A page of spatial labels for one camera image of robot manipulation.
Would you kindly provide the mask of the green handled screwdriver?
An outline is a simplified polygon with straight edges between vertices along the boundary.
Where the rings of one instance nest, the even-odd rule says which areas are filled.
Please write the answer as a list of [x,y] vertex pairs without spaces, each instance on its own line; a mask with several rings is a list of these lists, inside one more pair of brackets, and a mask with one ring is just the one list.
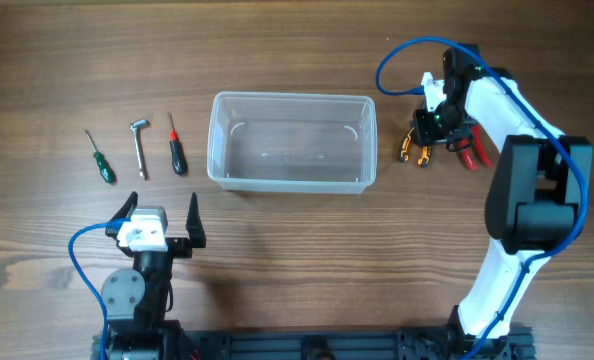
[[93,157],[96,161],[100,176],[107,184],[115,184],[116,175],[113,169],[111,168],[110,164],[106,160],[105,156],[98,150],[94,140],[92,139],[90,132],[87,129],[85,129],[85,134],[93,149]]

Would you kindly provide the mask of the orange black needle-nose pliers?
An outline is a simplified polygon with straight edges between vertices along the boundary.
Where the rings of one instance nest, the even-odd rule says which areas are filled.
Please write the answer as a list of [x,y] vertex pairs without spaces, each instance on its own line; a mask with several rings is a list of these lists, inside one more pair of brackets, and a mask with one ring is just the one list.
[[[410,157],[410,146],[413,144],[413,136],[415,135],[416,129],[411,127],[406,136],[403,138],[398,160],[402,163],[408,162]],[[430,164],[431,156],[432,156],[432,146],[431,145],[424,145],[420,146],[421,148],[421,156],[417,161],[417,164],[420,168],[427,168]]]

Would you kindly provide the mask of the red handled snips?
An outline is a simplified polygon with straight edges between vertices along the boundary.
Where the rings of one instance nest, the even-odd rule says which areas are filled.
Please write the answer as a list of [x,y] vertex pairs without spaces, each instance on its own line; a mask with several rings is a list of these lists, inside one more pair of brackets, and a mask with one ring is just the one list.
[[477,169],[477,164],[474,158],[477,158],[485,167],[491,168],[490,161],[485,148],[481,142],[481,127],[474,125],[471,127],[472,136],[470,138],[463,138],[458,142],[458,154],[464,166],[471,171]]

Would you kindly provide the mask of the silver L-shaped socket wrench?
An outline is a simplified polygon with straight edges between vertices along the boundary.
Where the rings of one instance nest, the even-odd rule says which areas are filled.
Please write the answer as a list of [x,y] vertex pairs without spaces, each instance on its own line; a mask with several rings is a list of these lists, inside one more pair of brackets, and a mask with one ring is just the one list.
[[149,122],[145,118],[139,119],[129,125],[129,128],[133,135],[134,144],[135,144],[138,167],[139,167],[139,175],[144,181],[148,180],[148,175],[147,175],[147,170],[146,170],[146,165],[145,165],[143,148],[142,148],[142,144],[141,144],[140,130],[144,127],[147,127],[148,125],[149,125]]

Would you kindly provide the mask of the black red handled screwdriver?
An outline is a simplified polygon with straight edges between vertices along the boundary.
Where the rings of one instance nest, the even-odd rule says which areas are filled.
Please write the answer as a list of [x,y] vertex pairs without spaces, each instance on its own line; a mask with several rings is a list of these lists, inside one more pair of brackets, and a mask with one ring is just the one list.
[[183,146],[174,127],[171,113],[168,113],[168,118],[171,125],[171,130],[169,132],[169,146],[171,150],[172,168],[177,175],[185,175],[188,171],[188,165],[183,153]]

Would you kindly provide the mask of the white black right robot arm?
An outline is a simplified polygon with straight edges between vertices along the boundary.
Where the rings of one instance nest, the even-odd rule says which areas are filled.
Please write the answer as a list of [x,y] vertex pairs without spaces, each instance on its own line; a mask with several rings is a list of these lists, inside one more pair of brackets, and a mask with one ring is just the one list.
[[457,307],[462,333],[504,337],[535,274],[581,232],[588,212],[593,149],[548,124],[521,96],[512,76],[491,68],[475,44],[443,54],[443,77],[425,74],[424,103],[413,115],[412,140],[425,153],[482,155],[486,133],[500,158],[485,202],[489,247],[475,283]]

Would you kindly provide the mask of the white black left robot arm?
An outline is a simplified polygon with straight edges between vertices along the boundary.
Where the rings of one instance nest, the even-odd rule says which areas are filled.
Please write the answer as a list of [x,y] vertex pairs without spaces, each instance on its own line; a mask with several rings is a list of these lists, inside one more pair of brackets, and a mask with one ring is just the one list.
[[165,209],[138,205],[138,194],[105,226],[105,235],[132,259],[130,268],[109,275],[102,285],[105,324],[93,338],[92,359],[199,359],[198,346],[177,320],[167,320],[174,304],[172,267],[206,246],[198,199],[190,198],[186,237],[168,237]]

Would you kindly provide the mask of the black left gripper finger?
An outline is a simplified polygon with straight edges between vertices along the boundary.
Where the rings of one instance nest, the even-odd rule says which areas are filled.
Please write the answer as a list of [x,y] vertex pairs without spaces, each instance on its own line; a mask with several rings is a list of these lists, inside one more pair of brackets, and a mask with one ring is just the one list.
[[201,222],[198,206],[198,197],[195,192],[192,193],[189,210],[186,218],[186,231],[192,248],[206,247],[206,234]]
[[131,194],[128,196],[126,202],[113,215],[110,221],[129,218],[134,209],[136,208],[137,204],[138,194],[135,191],[132,191]]

